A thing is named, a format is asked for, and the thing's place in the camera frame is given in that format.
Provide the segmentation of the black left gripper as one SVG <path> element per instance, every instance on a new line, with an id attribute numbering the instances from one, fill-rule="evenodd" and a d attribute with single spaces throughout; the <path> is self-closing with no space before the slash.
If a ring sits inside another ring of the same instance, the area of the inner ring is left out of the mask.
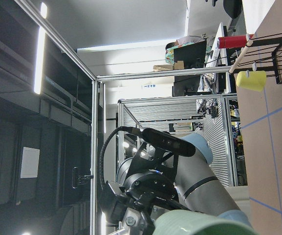
<path id="1" fill-rule="evenodd" d="M 129 176 L 121 185 L 105 181 L 101 173 L 101 210 L 107 222 L 119 222 L 126 235 L 144 235 L 144 212 L 150 215 L 154 206 L 170 211 L 180 208 L 174 182 L 175 173 L 141 172 Z"/>

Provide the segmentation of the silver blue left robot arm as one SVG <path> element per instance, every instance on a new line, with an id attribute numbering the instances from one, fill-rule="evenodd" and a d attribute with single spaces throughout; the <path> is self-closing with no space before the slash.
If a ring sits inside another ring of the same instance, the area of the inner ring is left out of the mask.
<path id="1" fill-rule="evenodd" d="M 115 181 L 100 177 L 101 209 L 123 235 L 253 235 L 248 217 L 210 168 L 213 154 L 197 133 L 177 138 L 121 127 L 153 150 L 124 160 Z"/>

